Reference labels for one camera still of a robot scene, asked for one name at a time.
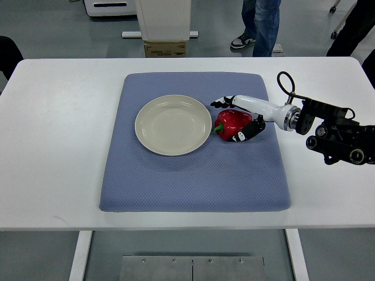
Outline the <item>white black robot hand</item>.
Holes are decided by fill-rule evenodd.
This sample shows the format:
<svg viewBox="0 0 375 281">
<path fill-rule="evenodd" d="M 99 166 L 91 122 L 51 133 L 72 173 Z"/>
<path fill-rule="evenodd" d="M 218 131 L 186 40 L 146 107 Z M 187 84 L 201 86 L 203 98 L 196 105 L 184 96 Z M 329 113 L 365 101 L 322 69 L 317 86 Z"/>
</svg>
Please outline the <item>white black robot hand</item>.
<svg viewBox="0 0 375 281">
<path fill-rule="evenodd" d="M 253 121 L 236 134 L 232 142 L 243 142 L 255 137 L 265 129 L 266 122 L 274 122 L 285 131 L 292 131 L 294 129 L 292 121 L 298 119 L 297 115 L 301 111 L 291 104 L 277 106 L 269 101 L 245 95 L 223 97 L 210 105 L 224 110 L 235 109 L 247 112 L 253 117 Z"/>
</svg>

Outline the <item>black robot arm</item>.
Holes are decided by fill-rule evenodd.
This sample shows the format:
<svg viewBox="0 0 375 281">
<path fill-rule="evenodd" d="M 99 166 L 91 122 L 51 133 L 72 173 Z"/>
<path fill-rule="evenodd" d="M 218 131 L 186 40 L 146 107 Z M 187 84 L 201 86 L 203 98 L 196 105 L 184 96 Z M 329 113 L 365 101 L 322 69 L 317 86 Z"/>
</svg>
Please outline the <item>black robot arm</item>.
<svg viewBox="0 0 375 281">
<path fill-rule="evenodd" d="M 302 108 L 284 118 L 285 128 L 306 135 L 315 118 L 323 120 L 315 134 L 306 139 L 306 147 L 323 154 L 327 165 L 340 160 L 353 165 L 374 164 L 373 125 L 360 125 L 354 120 L 354 112 L 352 117 L 347 118 L 347 112 L 353 111 L 351 108 L 341 108 L 296 95 L 294 80 L 286 71 L 278 73 L 277 83 L 288 95 L 286 105 L 291 105 L 294 98 L 302 100 Z"/>
</svg>

